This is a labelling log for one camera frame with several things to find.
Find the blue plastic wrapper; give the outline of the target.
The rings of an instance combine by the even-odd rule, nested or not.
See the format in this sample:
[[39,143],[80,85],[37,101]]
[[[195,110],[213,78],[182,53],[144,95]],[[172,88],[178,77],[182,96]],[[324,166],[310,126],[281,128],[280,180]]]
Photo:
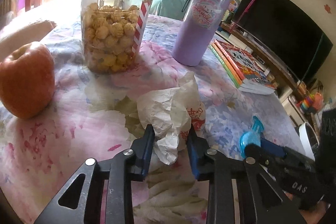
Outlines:
[[249,144],[261,146],[261,134],[264,132],[264,125],[257,116],[253,116],[253,125],[251,129],[245,132],[239,140],[241,156],[245,158],[245,147]]

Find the white paper bag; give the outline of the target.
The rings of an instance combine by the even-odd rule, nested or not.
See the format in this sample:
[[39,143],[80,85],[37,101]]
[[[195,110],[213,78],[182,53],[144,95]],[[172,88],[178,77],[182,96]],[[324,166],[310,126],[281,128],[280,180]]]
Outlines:
[[137,99],[138,118],[143,127],[154,128],[154,152],[165,165],[172,165],[185,149],[189,131],[200,131],[206,121],[193,72],[178,80],[178,86],[147,92]]

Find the white round trash bin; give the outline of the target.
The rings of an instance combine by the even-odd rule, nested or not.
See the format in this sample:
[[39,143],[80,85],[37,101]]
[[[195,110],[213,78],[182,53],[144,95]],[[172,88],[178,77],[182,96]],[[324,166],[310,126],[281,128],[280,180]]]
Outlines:
[[305,155],[315,160],[319,148],[319,140],[311,125],[307,122],[298,128],[299,138],[305,151]]

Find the white TV cabinet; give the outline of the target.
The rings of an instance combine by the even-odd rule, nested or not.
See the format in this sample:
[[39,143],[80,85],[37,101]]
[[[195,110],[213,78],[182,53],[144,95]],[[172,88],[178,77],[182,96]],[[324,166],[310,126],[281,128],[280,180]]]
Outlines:
[[265,75],[271,82],[277,84],[276,95],[295,126],[300,126],[305,122],[313,125],[311,115],[304,114],[297,106],[298,102],[303,99],[298,84],[285,65],[277,60],[272,52],[267,51],[265,46],[247,32],[232,30],[230,24],[221,23],[217,33],[225,41],[252,54]]

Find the stack of children's books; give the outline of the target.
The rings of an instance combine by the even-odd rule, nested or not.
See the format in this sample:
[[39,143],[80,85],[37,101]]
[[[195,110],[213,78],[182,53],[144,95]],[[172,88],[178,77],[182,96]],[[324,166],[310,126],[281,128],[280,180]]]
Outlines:
[[270,95],[276,90],[249,52],[217,39],[210,43],[209,49],[240,91]]

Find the black flat television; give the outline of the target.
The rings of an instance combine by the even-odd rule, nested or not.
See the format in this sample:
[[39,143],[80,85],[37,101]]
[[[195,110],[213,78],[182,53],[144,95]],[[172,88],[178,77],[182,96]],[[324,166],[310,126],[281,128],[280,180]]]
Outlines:
[[305,82],[315,76],[333,47],[323,30],[290,0],[241,0],[232,20]]

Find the red apple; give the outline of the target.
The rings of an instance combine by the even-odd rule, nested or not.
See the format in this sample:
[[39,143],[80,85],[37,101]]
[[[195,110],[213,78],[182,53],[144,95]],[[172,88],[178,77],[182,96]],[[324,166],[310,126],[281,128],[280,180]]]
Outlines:
[[52,100],[54,59],[40,42],[31,42],[1,62],[1,102],[14,116],[30,119]]

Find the purple thermos bottle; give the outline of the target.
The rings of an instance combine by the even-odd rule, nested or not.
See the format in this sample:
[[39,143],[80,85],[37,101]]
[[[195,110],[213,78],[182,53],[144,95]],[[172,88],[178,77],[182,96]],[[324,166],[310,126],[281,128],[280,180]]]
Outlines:
[[187,66],[197,66],[205,54],[231,0],[189,0],[178,31],[172,57]]

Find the clear popcorn tub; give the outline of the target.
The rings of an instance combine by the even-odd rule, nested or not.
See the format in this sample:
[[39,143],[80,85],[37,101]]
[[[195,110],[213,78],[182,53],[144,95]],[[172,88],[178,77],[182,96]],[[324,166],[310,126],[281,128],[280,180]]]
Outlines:
[[135,65],[153,0],[81,0],[81,37],[87,67],[119,73]]

